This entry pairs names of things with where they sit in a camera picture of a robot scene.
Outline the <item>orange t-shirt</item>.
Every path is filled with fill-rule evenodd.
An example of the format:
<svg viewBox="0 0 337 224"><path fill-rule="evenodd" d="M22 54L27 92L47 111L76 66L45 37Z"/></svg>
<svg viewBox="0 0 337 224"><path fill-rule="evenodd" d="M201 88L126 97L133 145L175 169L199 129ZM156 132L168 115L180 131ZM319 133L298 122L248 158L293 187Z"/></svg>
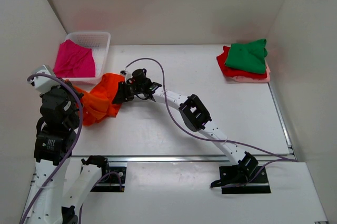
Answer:
<svg viewBox="0 0 337 224"><path fill-rule="evenodd" d="M100 123L108 117L116 117L121 104L112 104L117 94L118 84L124 82L121 75L106 73L102 76L99 84L94 86L90 92L86 92L78 86L74 89L82 93L81 103L83 105L83 125L90 126Z"/></svg>

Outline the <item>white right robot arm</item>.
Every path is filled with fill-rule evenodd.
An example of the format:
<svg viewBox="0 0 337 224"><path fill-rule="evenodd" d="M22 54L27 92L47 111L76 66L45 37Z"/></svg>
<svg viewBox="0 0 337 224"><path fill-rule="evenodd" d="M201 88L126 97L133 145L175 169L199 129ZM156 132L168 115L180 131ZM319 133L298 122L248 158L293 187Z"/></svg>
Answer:
<svg viewBox="0 0 337 224"><path fill-rule="evenodd" d="M113 104L132 101L135 97L166 105L169 110L179 111L185 126L190 132L197 132L212 141L233 164L234 174L227 179L215 180L211 188L231 184L248 183L257 176L258 161L249 152L242 150L236 143L229 143L227 136L212 122L211 115L200 98L191 94L181 94L167 90L163 85L151 81L146 69L137 69L133 73L122 70L124 81L118 83Z"/></svg>

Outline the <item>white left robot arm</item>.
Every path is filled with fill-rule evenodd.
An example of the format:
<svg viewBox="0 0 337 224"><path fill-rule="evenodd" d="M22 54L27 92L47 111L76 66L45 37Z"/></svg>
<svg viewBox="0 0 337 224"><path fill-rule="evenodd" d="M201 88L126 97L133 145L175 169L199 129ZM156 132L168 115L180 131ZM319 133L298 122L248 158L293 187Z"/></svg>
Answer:
<svg viewBox="0 0 337 224"><path fill-rule="evenodd" d="M80 175L64 192L70 157L83 125L82 96L70 82L55 76L37 73L27 80L39 91L42 105L36 125L33 196L20 222L79 223L81 206L92 188L110 176L110 167L103 156L84 159Z"/></svg>

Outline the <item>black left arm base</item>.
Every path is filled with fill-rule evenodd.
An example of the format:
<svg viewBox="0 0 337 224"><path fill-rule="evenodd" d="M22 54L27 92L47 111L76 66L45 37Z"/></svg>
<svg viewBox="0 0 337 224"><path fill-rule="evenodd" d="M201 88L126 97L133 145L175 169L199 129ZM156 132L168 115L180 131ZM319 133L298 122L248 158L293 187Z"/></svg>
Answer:
<svg viewBox="0 0 337 224"><path fill-rule="evenodd" d="M123 193L125 191L126 172L126 162L108 161L104 178L91 189L91 192Z"/></svg>

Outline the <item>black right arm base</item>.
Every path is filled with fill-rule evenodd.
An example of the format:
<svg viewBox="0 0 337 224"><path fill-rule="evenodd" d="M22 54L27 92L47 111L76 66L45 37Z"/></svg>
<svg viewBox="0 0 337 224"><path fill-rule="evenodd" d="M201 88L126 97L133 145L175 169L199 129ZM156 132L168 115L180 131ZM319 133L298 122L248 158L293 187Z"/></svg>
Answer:
<svg viewBox="0 0 337 224"><path fill-rule="evenodd" d="M220 178L210 184L221 188L222 194L269 194L271 193L265 166L258 166L250 178L239 174L235 166L220 166Z"/></svg>

